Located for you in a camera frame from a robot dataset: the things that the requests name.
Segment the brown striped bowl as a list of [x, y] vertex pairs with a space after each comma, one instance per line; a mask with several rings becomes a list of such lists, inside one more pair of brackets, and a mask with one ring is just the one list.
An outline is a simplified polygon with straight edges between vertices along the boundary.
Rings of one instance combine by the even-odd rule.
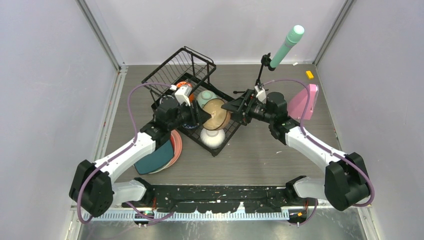
[[208, 101], [202, 108], [205, 112], [210, 114], [203, 127], [209, 131], [218, 131], [224, 129], [231, 119], [231, 113], [222, 108], [225, 102], [222, 99], [215, 98]]

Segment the light green bowl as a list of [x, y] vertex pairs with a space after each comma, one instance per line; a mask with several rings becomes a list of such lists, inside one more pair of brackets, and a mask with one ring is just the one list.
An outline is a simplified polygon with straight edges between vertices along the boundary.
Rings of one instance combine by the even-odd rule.
[[196, 100], [199, 106], [203, 108], [207, 102], [217, 98], [218, 96], [213, 91], [203, 90], [197, 95]]

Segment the orange mug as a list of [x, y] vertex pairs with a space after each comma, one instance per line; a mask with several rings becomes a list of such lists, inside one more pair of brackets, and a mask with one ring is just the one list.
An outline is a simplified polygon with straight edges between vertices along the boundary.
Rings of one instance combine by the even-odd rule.
[[193, 102], [193, 100], [195, 99], [195, 96], [193, 93], [191, 93], [193, 89], [191, 83], [181, 81], [176, 84], [176, 87], [177, 87], [177, 90], [174, 93], [174, 96], [179, 104]]

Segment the white blue-rimmed bowl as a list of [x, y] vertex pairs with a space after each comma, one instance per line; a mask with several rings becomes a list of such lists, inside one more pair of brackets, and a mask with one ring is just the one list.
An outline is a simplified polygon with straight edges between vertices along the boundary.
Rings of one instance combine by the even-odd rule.
[[219, 148], [225, 141], [226, 135], [223, 129], [207, 130], [202, 129], [200, 132], [200, 140], [210, 149]]

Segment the red patterned bowl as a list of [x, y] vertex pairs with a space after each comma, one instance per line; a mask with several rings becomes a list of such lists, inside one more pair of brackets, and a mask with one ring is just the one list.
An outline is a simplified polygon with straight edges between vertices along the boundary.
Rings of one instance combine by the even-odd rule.
[[197, 129], [199, 127], [199, 125], [198, 124], [194, 124], [194, 125], [192, 125], [192, 124], [183, 124], [182, 127], [184, 129], [186, 129], [186, 130], [195, 130], [195, 129]]

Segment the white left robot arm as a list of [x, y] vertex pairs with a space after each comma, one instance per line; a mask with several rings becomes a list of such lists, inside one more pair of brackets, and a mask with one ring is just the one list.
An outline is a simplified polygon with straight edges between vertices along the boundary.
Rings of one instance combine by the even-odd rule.
[[137, 131], [133, 139], [95, 162], [83, 160], [78, 164], [69, 197], [94, 218], [125, 202], [148, 207], [154, 197], [147, 183], [136, 179], [116, 180], [136, 162], [167, 143], [173, 130], [183, 125], [202, 125], [210, 118], [211, 114], [197, 101], [180, 104], [173, 98], [163, 100], [153, 111], [152, 120]]

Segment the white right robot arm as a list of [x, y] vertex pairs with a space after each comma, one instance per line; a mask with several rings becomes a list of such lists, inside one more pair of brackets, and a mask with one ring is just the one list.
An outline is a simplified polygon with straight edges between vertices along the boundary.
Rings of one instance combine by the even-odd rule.
[[372, 200], [374, 191], [363, 158], [356, 152], [346, 154], [334, 149], [305, 130], [288, 115], [282, 93], [271, 92], [260, 101], [248, 89], [222, 109], [243, 125], [252, 119], [267, 123], [276, 140], [297, 150], [322, 170], [323, 178], [299, 176], [286, 183], [285, 198], [291, 205], [313, 198], [328, 201], [335, 209], [344, 211], [351, 206], [366, 206]]

